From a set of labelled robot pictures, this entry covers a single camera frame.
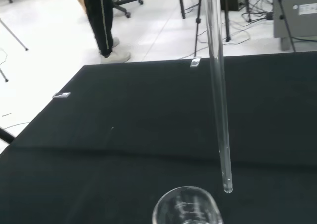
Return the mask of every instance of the glass tube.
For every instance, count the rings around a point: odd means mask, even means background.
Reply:
[[[220,0],[204,0],[210,56],[211,86],[224,191],[232,192],[226,86],[223,64]]]

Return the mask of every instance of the black pants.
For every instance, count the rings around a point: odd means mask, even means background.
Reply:
[[[113,21],[112,0],[84,0],[87,16],[95,34],[102,55],[112,52],[113,39],[111,34]]]

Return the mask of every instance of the metal clip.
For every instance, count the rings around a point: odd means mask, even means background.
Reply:
[[[52,96],[52,99],[54,98],[67,98],[70,95],[70,92],[67,93],[56,93]]]
[[[199,62],[200,62],[200,59],[201,59],[201,58],[194,58],[194,59],[192,60],[192,62],[190,63],[190,67],[191,67],[191,68],[196,68],[196,67],[198,67]]]

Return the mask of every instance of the black tabletop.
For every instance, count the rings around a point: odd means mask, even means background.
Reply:
[[[179,186],[226,224],[316,223],[317,54],[225,59],[234,191],[223,192],[209,63],[85,66],[0,158],[0,223],[151,223]]]

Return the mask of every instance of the tiled floor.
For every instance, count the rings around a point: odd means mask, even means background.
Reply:
[[[190,0],[184,1],[185,8],[192,5]],[[179,59],[193,52],[197,9],[182,19],[178,0],[144,0],[143,6],[136,2],[125,7],[132,18],[116,11],[113,34],[121,40],[119,48],[131,50],[132,62]],[[230,20],[245,24],[241,13],[231,12]],[[0,47],[8,53],[1,68],[10,80],[5,83],[0,77],[0,126],[9,127],[30,122],[83,65],[98,63],[99,56],[88,20],[76,0],[14,0],[13,4],[0,0],[0,17],[30,49],[25,52],[0,25]],[[199,32],[205,29],[202,15]],[[273,22],[261,21],[247,31],[251,39],[225,45],[225,56],[281,52],[279,40],[273,38]],[[247,38],[241,32],[232,42]],[[207,34],[200,40],[206,41]],[[198,44],[199,49],[206,46]],[[296,46],[299,51],[317,50],[314,43]],[[208,49],[200,50],[198,56],[207,57]],[[0,62],[4,60],[5,54],[0,52]],[[25,126],[8,131],[18,135]],[[0,152],[4,148],[0,143]]]

